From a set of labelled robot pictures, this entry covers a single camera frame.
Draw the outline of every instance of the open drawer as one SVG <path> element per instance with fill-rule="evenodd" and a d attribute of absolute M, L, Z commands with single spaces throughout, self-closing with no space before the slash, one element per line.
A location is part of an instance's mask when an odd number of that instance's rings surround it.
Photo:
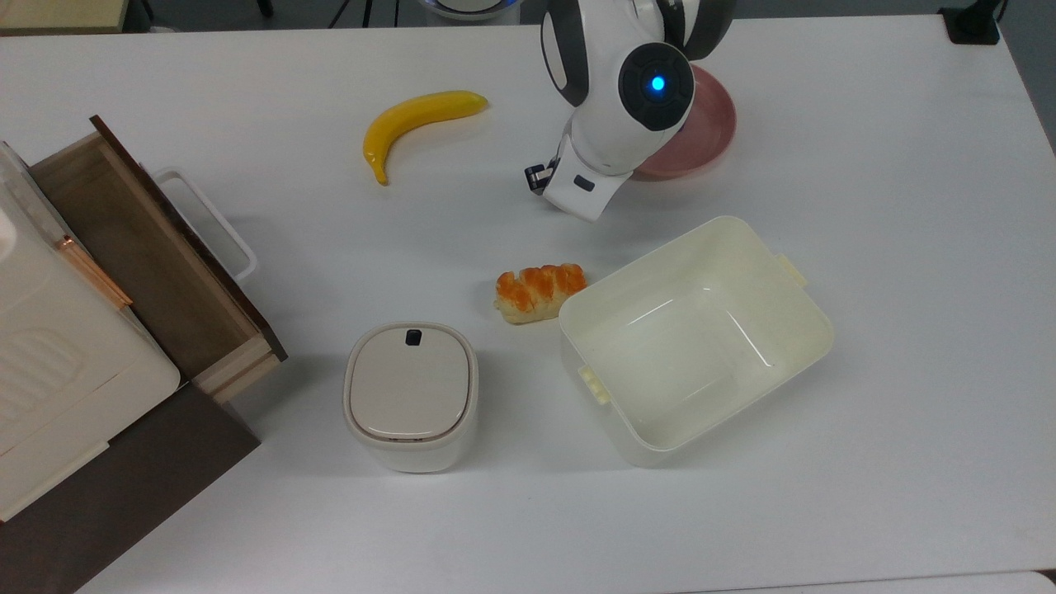
<path fill-rule="evenodd" d="M 29 168 L 181 373 L 219 403 L 286 358 L 267 320 L 98 116 Z"/>

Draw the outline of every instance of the white handle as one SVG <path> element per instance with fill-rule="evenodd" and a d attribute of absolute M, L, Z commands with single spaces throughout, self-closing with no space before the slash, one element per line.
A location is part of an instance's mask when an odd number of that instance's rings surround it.
<path fill-rule="evenodd" d="M 242 237 L 239 236 L 238 231 L 235 231 L 233 227 L 231 227 L 231 224 L 227 222 L 227 219 L 224 218 L 223 215 L 221 215 L 220 210 L 216 210 L 216 207 L 213 206 L 212 201 L 206 198 L 205 193 L 201 189 L 199 189 L 196 185 L 194 185 L 194 182 L 192 182 L 187 177 L 187 174 L 184 173 L 183 169 L 180 169 L 178 167 L 167 167 L 159 171 L 155 171 L 153 177 L 154 177 L 154 183 L 157 184 L 158 186 L 171 180 L 178 180 L 181 183 L 187 186 L 187 189 L 189 189 L 190 192 L 194 194 L 194 198 L 197 199 L 197 201 L 202 203 L 202 206 L 205 206 L 206 210 L 208 210 L 209 214 L 212 215 L 212 218 L 216 220 L 216 223 L 221 226 L 221 228 L 224 229 L 224 233 L 226 233 L 231 238 L 231 241 L 233 241 L 234 244 L 239 246 L 239 249 L 241 249 L 242 253 L 245 255 L 248 263 L 246 264 L 246 267 L 240 273 L 227 271 L 228 274 L 230 274 L 234 278 L 235 282 L 242 282 L 243 279 L 253 274 L 253 271 L 257 270 L 257 255 L 253 254 L 253 250 L 250 249 L 248 245 L 246 245 L 246 242 L 242 240 Z M 188 218 L 187 215 L 180 211 L 180 206 L 177 204 L 173 204 L 172 206 L 176 209 L 177 212 L 180 212 L 180 216 L 184 218 L 184 221 L 191 228 L 191 230 L 193 230 L 195 235 L 197 235 L 200 238 L 203 237 L 202 234 L 194 228 L 194 224 L 191 223 L 190 218 Z"/>

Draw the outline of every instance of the copper handle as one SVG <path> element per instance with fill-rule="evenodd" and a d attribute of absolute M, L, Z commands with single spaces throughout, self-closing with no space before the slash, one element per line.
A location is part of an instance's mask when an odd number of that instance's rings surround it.
<path fill-rule="evenodd" d="M 118 310 L 132 304 L 132 299 L 121 291 L 120 286 L 110 278 L 95 260 L 84 252 L 84 248 L 77 244 L 70 236 L 63 237 L 55 245 L 59 254 L 65 258 L 67 262 L 77 270 L 96 291 L 102 294 L 108 301 L 113 303 Z"/>

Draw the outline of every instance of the floor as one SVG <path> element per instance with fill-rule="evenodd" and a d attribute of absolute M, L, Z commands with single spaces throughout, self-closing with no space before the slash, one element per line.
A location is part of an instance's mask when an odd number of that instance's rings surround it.
<path fill-rule="evenodd" d="M 126 29 L 151 24 L 177 31 L 267 29 L 358 29 L 425 26 L 419 0 L 272 0 L 265 18 L 256 0 L 133 0 Z M 944 5 L 969 0 L 738 0 L 736 18 L 935 14 Z M 148 16 L 153 15 L 151 23 Z M 542 21 L 546 0 L 524 0 L 521 22 Z M 1019 67 L 1035 109 L 1056 146 L 1056 2 L 1010 0 L 1001 32 Z"/>

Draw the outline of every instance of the white box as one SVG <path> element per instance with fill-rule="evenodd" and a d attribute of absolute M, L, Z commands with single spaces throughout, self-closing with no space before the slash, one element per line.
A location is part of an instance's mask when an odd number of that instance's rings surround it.
<path fill-rule="evenodd" d="M 620 453 L 659 464 L 822 358 L 832 324 L 802 282 L 720 217 L 570 297 L 566 363 Z"/>

